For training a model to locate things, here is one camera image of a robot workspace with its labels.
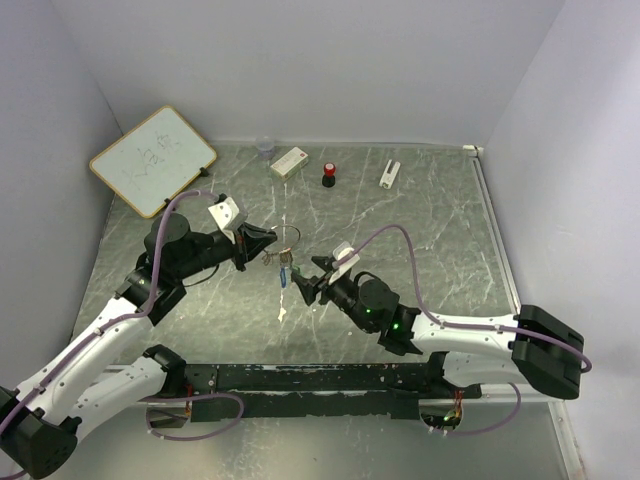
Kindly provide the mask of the silver metal keyring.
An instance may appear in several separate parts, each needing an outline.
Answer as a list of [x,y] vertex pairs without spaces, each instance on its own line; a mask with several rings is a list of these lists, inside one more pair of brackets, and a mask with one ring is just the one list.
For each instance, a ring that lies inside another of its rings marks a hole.
[[295,248],[302,238],[301,230],[292,224],[281,224],[271,228],[276,233],[275,247],[278,251]]

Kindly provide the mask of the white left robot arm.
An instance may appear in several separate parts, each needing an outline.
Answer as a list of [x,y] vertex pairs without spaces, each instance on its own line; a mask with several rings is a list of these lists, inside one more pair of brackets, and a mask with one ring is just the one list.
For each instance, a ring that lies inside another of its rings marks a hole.
[[148,397],[173,399],[187,385],[186,362],[156,345],[107,380],[98,376],[126,346],[185,297],[185,279],[230,261],[243,271],[277,235],[225,214],[211,233],[192,231],[172,213],[157,219],[145,251],[95,320],[48,365],[1,391],[1,449],[42,479],[58,470],[97,426]]

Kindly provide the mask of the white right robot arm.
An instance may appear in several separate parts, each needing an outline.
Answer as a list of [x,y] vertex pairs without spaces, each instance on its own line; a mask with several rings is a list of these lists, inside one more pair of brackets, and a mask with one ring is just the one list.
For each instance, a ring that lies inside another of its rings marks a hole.
[[304,302],[332,303],[360,330],[375,334],[388,352],[426,355],[434,367],[424,374],[426,390],[443,398],[457,387],[522,384],[561,400],[580,393],[584,338],[539,306],[490,317],[427,315],[369,272],[352,275],[315,256],[320,276],[292,272]]

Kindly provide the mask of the white staples box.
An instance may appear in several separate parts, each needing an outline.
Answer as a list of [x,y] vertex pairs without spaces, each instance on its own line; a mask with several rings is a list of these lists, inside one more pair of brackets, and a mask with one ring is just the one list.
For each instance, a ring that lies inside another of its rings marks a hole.
[[300,171],[309,160],[309,155],[299,147],[293,147],[271,166],[271,172],[286,182],[294,174]]

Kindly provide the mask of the clear cup of paper clips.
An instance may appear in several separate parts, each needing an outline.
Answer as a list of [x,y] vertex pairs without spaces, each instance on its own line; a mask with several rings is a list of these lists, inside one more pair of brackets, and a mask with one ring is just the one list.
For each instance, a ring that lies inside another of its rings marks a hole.
[[269,160],[275,153],[275,142],[268,136],[262,136],[256,139],[255,147],[260,158]]

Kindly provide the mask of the red and black stamp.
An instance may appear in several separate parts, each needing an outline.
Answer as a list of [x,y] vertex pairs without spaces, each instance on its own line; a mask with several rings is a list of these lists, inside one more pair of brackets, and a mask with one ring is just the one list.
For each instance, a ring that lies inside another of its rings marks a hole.
[[332,188],[335,183],[336,166],[332,162],[325,163],[323,166],[322,185],[325,188]]

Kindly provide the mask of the white stapler remover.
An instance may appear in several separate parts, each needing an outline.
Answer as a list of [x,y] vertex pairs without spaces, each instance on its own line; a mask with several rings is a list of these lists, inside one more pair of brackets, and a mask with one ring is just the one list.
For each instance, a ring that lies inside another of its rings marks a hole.
[[379,180],[379,186],[389,190],[397,178],[400,167],[401,164],[398,161],[389,159]]

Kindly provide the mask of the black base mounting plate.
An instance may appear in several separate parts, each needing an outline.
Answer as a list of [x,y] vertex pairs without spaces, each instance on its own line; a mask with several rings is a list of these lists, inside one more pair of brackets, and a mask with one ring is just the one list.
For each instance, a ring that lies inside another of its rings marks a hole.
[[441,364],[189,364],[186,384],[195,395],[239,397],[245,418],[388,416],[420,417],[421,405],[453,404],[458,391],[478,399],[475,384],[458,388],[446,381]]

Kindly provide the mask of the small whiteboard with wooden frame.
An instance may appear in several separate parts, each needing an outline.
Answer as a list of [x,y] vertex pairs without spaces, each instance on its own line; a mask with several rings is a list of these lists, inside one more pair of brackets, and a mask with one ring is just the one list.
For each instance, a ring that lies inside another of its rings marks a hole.
[[152,218],[217,159],[214,148],[165,105],[89,162],[139,216]]

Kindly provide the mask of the aluminium frame rail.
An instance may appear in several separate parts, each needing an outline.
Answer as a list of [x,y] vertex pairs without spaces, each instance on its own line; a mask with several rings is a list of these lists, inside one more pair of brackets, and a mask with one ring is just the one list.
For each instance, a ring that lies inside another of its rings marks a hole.
[[[473,177],[481,196],[483,215],[489,228],[489,237],[497,256],[499,272],[511,309],[509,324],[516,324],[514,316],[520,312],[521,302],[499,231],[488,186],[480,165],[482,150],[474,145],[464,145],[460,153],[470,162],[473,171]],[[499,390],[502,389],[503,384],[508,382],[517,384],[527,401],[557,401],[557,398],[539,392],[531,385],[526,384],[525,378],[517,372],[516,366],[509,366],[506,360],[498,360],[495,357],[482,357],[477,354],[451,354],[451,357],[455,359],[455,365],[453,366],[454,384],[456,386],[482,384],[482,390],[486,396],[490,397],[490,402],[493,402],[493,397],[498,398],[502,395]]]

